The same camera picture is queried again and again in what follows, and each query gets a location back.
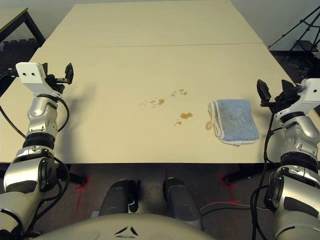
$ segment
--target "black tripod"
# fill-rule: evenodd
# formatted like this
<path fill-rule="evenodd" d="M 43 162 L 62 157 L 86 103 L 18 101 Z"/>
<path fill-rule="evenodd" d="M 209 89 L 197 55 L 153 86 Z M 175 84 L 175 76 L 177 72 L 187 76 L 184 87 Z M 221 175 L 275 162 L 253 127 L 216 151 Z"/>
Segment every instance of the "black tripod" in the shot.
<path fill-rule="evenodd" d="M 320 26 L 315 25 L 315 22 L 317 21 L 317 19 L 320 17 L 320 11 L 319 13 L 315 16 L 315 18 L 311 21 L 311 23 L 306 22 L 306 20 L 308 18 L 310 18 L 314 13 L 316 13 L 318 10 L 320 10 L 320 6 L 318 6 L 313 12 L 311 12 L 308 16 L 306 16 L 304 19 L 301 19 L 299 21 L 299 23 L 297 25 L 295 25 L 293 28 L 291 28 L 288 32 L 286 32 L 285 34 L 283 34 L 278 40 L 276 40 L 273 44 L 271 44 L 270 46 L 268 46 L 268 49 L 271 48 L 273 45 L 275 45 L 277 42 L 279 42 L 281 39 L 283 39 L 285 36 L 287 36 L 291 31 L 293 31 L 296 27 L 298 27 L 300 24 L 306 24 L 307 28 L 306 30 L 303 32 L 303 34 L 300 36 L 300 38 L 294 43 L 294 45 L 292 46 L 292 48 L 288 51 L 287 55 L 281 60 L 280 63 L 282 63 L 282 61 L 284 59 L 286 59 L 288 57 L 288 55 L 293 51 L 293 49 L 299 45 L 305 52 L 318 52 L 317 50 L 317 45 L 320 42 L 320 39 L 318 40 L 319 34 L 320 34 Z M 317 34 L 315 36 L 315 39 L 313 41 L 313 43 L 311 43 L 310 41 L 306 41 L 306 40 L 302 40 L 302 38 L 306 35 L 306 33 L 308 31 L 310 31 L 311 28 L 318 28 Z"/>

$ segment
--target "table leg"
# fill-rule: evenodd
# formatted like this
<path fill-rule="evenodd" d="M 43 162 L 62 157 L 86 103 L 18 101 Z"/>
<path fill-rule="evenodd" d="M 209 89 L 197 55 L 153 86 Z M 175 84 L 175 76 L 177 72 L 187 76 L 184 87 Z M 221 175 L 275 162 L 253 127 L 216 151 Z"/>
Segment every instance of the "table leg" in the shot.
<path fill-rule="evenodd" d="M 273 170 L 277 167 L 274 164 L 268 163 L 266 166 L 266 170 Z M 231 185 L 237 183 L 239 181 L 245 179 L 251 179 L 253 177 L 259 176 L 262 174 L 264 169 L 264 163 L 254 163 L 250 164 L 249 166 L 244 166 L 243 164 L 240 165 L 240 170 L 224 177 L 224 182 L 227 185 Z"/>
<path fill-rule="evenodd" d="M 66 166 L 70 170 L 71 164 L 67 164 Z M 66 171 L 65 171 L 64 167 L 61 166 L 60 164 L 56 170 L 56 174 L 59 179 L 61 179 L 63 181 L 66 180 L 66 177 L 67 177 Z M 85 176 L 79 176 L 79 175 L 71 173 L 71 172 L 69 173 L 69 176 L 70 176 L 70 183 L 79 185 L 80 187 L 85 186 L 87 183 L 87 178 Z"/>
<path fill-rule="evenodd" d="M 37 27 L 37 25 L 35 24 L 35 22 L 33 21 L 33 19 L 27 11 L 23 14 L 23 16 L 25 17 L 25 25 L 28 27 L 28 29 L 33 34 L 33 36 L 38 41 L 41 47 L 46 41 L 45 37 L 42 35 L 39 28 Z"/>

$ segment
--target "black cable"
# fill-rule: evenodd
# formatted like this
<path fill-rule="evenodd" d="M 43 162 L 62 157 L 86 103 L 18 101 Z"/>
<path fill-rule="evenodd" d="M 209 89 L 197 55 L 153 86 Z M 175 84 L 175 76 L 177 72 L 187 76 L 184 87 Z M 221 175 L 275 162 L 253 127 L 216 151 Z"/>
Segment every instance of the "black cable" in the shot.
<path fill-rule="evenodd" d="M 63 104 L 63 106 L 65 107 L 65 110 L 66 110 L 66 119 L 64 121 L 64 124 L 58 130 L 58 132 L 60 132 L 67 125 L 67 122 L 69 121 L 69 117 L 70 117 L 70 112 L 69 112 L 69 108 L 68 108 L 68 105 L 66 104 L 65 100 L 63 100 L 62 98 L 58 98 L 58 101 Z"/>
<path fill-rule="evenodd" d="M 0 81 L 3 77 L 5 76 L 9 76 L 9 74 L 7 72 L 3 73 L 0 75 Z M 16 132 L 18 134 L 20 134 L 23 138 L 26 138 L 26 135 L 24 135 L 17 127 L 16 125 L 14 125 L 14 123 L 9 119 L 9 117 L 7 116 L 7 114 L 5 113 L 5 111 L 3 110 L 3 108 L 0 105 L 0 112 L 2 113 L 3 117 L 5 118 L 5 120 L 7 120 L 7 122 L 11 125 L 11 127 L 13 127 L 14 130 L 16 130 Z"/>
<path fill-rule="evenodd" d="M 26 135 L 24 135 L 14 124 L 13 122 L 9 119 L 9 117 L 6 115 L 5 111 L 3 110 L 3 108 L 0 105 L 0 112 L 2 113 L 2 115 L 4 116 L 5 120 L 7 120 L 7 122 L 11 125 L 11 127 L 13 127 L 14 130 L 16 130 L 16 132 L 18 134 L 20 134 L 23 138 L 26 138 Z"/>
<path fill-rule="evenodd" d="M 47 201 L 55 200 L 55 199 L 62 193 L 62 186 L 61 186 L 60 181 L 57 182 L 57 185 L 58 185 L 58 187 L 59 187 L 59 192 L 58 192 L 58 194 L 55 195 L 55 196 L 52 196 L 52 197 L 47 197 L 47 198 L 42 199 L 42 202 L 43 202 L 43 203 L 44 203 L 44 202 L 47 202 Z"/>
<path fill-rule="evenodd" d="M 69 181 L 70 181 L 70 175 L 69 175 L 69 170 L 67 168 L 67 166 L 62 162 L 60 161 L 59 159 L 57 159 L 56 157 L 54 158 L 55 161 L 57 161 L 59 164 L 61 164 L 65 170 L 65 173 L 66 173 L 66 180 L 65 180 L 65 185 L 63 187 L 63 190 L 61 192 L 61 194 L 59 194 L 59 196 L 57 196 L 57 198 L 46 208 L 44 209 L 42 212 L 40 212 L 39 214 L 37 214 L 31 224 L 30 224 L 30 229 L 33 228 L 33 226 L 35 225 L 36 221 L 41 218 L 43 215 L 45 215 L 54 205 L 56 205 L 56 203 L 62 198 L 62 196 L 65 194 L 68 186 L 69 186 Z"/>
<path fill-rule="evenodd" d="M 1 209 L 0 212 L 9 215 L 10 217 L 12 217 L 18 223 L 18 226 L 21 228 L 21 239 L 23 239 L 23 236 L 24 236 L 24 225 L 22 224 L 20 218 L 18 218 L 15 214 L 13 214 L 12 212 L 10 212 L 8 210 L 5 210 L 5 209 Z"/>
<path fill-rule="evenodd" d="M 253 193 L 250 197 L 250 207 L 251 207 L 251 215 L 252 215 L 252 237 L 251 237 L 252 240 L 256 239 L 257 230 L 260 233 L 263 240 L 267 240 L 266 236 L 263 234 L 262 230 L 260 229 L 260 226 L 258 223 L 257 204 L 258 204 L 260 190 L 268 187 L 267 185 L 262 186 L 264 179 L 265 179 L 266 171 L 267 171 L 267 162 L 273 163 L 268 158 L 268 153 L 267 153 L 268 143 L 269 143 L 270 137 L 274 134 L 274 132 L 280 129 L 280 128 L 276 128 L 275 130 L 271 130 L 272 123 L 274 121 L 274 116 L 275 116 L 275 114 L 272 113 L 270 123 L 269 123 L 268 132 L 265 137 L 264 150 L 263 150 L 264 165 L 263 165 L 263 171 L 261 174 L 259 186 L 255 191 L 253 191 Z"/>

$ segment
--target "cable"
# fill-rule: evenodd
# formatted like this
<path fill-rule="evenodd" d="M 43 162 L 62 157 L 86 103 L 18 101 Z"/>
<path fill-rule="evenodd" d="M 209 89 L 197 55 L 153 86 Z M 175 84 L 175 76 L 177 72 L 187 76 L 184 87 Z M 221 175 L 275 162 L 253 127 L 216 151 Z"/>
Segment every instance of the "cable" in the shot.
<path fill-rule="evenodd" d="M 273 163 L 268 158 L 268 153 L 267 153 L 268 143 L 269 143 L 270 137 L 274 134 L 274 132 L 280 129 L 280 128 L 277 128 L 275 130 L 271 130 L 272 123 L 274 121 L 274 116 L 275 116 L 275 114 L 272 113 L 271 114 L 270 123 L 269 123 L 268 132 L 267 132 L 266 137 L 265 137 L 264 150 L 263 150 L 264 165 L 263 165 L 263 171 L 262 171 L 262 174 L 261 174 L 259 186 L 258 186 L 258 188 L 256 190 L 253 191 L 253 193 L 252 193 L 252 195 L 250 197 L 250 208 L 251 208 L 251 215 L 252 215 L 252 237 L 251 237 L 252 240 L 256 239 L 257 230 L 260 233 L 260 235 L 263 238 L 263 240 L 267 240 L 266 236 L 263 234 L 262 230 L 260 229 L 260 226 L 259 226 L 259 223 L 258 223 L 257 203 L 258 203 L 260 190 L 263 189 L 263 188 L 267 188 L 268 187 L 268 185 L 262 186 L 262 184 L 264 182 L 265 174 L 266 174 L 266 171 L 267 171 L 267 162 Z"/>
<path fill-rule="evenodd" d="M 9 74 L 7 72 L 1 74 L 0 75 L 0 81 L 5 76 L 9 76 Z M 11 127 L 13 127 L 13 129 L 16 130 L 16 132 L 18 134 L 20 134 L 23 138 L 25 138 L 26 136 L 16 127 L 16 125 L 14 125 L 14 123 L 10 120 L 10 118 L 7 116 L 7 114 L 5 113 L 3 108 L 1 107 L 1 105 L 0 105 L 0 112 L 2 113 L 3 117 L 5 118 L 5 120 L 7 120 L 7 122 L 11 125 Z"/>
<path fill-rule="evenodd" d="M 220 207 L 220 208 L 215 208 L 215 209 L 212 209 L 210 211 L 207 211 L 203 214 L 201 214 L 201 216 L 205 216 L 209 213 L 212 213 L 212 212 L 215 212 L 215 211 L 219 211 L 219 210 L 223 210 L 223 209 L 233 209 L 233 210 L 251 210 L 251 208 L 240 208 L 240 207 Z"/>
<path fill-rule="evenodd" d="M 68 170 L 67 166 L 66 166 L 62 161 L 60 161 L 59 159 L 57 159 L 56 157 L 54 158 L 54 160 L 57 161 L 59 164 L 61 164 L 61 165 L 63 166 L 64 170 L 65 170 L 65 173 L 66 173 L 65 185 L 64 185 L 64 187 L 63 187 L 63 190 L 62 190 L 61 194 L 59 194 L 59 195 L 57 196 L 57 198 L 56 198 L 46 209 L 44 209 L 42 212 L 40 212 L 39 214 L 37 214 L 37 215 L 33 218 L 32 222 L 31 222 L 31 224 L 30 224 L 30 226 L 32 226 L 32 227 L 34 226 L 34 224 L 36 223 L 36 221 L 37 221 L 39 218 L 41 218 L 43 215 L 45 215 L 54 205 L 56 205 L 56 203 L 57 203 L 57 202 L 62 198 L 62 196 L 65 194 L 65 192 L 66 192 L 66 190 L 67 190 L 67 188 L 68 188 L 68 186 L 69 186 L 70 175 L 69 175 L 69 170 Z"/>
<path fill-rule="evenodd" d="M 243 207 L 251 207 L 250 205 L 247 205 L 247 204 L 241 204 L 241 203 L 233 203 L 233 202 L 228 202 L 228 201 L 216 201 L 216 202 L 211 202 L 207 205 L 204 205 L 203 207 L 201 207 L 199 209 L 199 211 L 201 212 L 203 209 L 205 209 L 206 207 L 209 207 L 211 205 L 214 205 L 214 204 L 232 204 L 232 205 L 238 205 L 238 206 L 243 206 Z M 270 211 L 268 208 L 263 208 L 263 207 L 257 207 L 257 209 L 259 210 L 265 210 L 265 211 Z"/>
<path fill-rule="evenodd" d="M 271 183 L 271 178 L 275 175 L 276 171 L 273 171 L 270 175 L 269 175 L 269 184 Z"/>
<path fill-rule="evenodd" d="M 63 106 L 65 107 L 65 110 L 66 110 L 66 119 L 64 121 L 64 124 L 58 130 L 58 132 L 60 132 L 67 125 L 67 122 L 69 121 L 69 117 L 70 117 L 70 112 L 69 112 L 69 108 L 68 108 L 68 105 L 66 104 L 65 100 L 63 100 L 62 98 L 58 98 L 58 101 L 63 104 Z"/>
<path fill-rule="evenodd" d="M 52 200 L 56 199 L 56 198 L 62 193 L 62 186 L 61 186 L 60 181 L 57 182 L 57 185 L 58 185 L 58 187 L 59 187 L 59 192 L 58 192 L 58 194 L 55 195 L 55 196 L 52 196 L 52 197 L 48 197 L 48 198 L 42 199 L 42 202 L 43 202 L 43 203 L 44 203 L 44 202 L 47 202 L 47 201 L 52 201 Z"/>

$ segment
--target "gray floor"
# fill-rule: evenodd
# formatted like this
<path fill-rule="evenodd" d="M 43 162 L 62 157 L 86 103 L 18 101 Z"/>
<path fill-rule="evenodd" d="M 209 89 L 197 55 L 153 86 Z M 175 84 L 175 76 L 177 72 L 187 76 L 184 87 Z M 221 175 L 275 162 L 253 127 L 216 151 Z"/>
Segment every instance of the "gray floor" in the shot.
<path fill-rule="evenodd" d="M 87 189 L 82 191 L 76 211 L 79 190 L 70 184 L 60 202 L 35 225 L 35 231 L 44 233 L 89 219 L 98 210 L 108 188 L 116 181 L 126 178 L 141 180 L 139 213 L 168 215 L 163 198 L 162 184 L 166 169 L 169 176 L 184 181 L 199 207 L 207 202 L 231 200 L 230 190 L 220 177 L 238 169 L 236 164 L 83 164 L 73 165 L 72 172 L 89 176 Z M 233 199 L 248 204 L 251 192 L 257 187 L 259 178 L 246 179 L 231 189 Z M 259 206 L 263 206 L 261 195 Z M 232 207 L 214 205 L 209 209 Z M 268 239 L 273 239 L 273 215 L 259 211 L 259 224 Z M 225 209 L 212 212 L 203 218 L 204 231 L 218 240 L 250 239 L 252 231 L 250 210 Z"/>

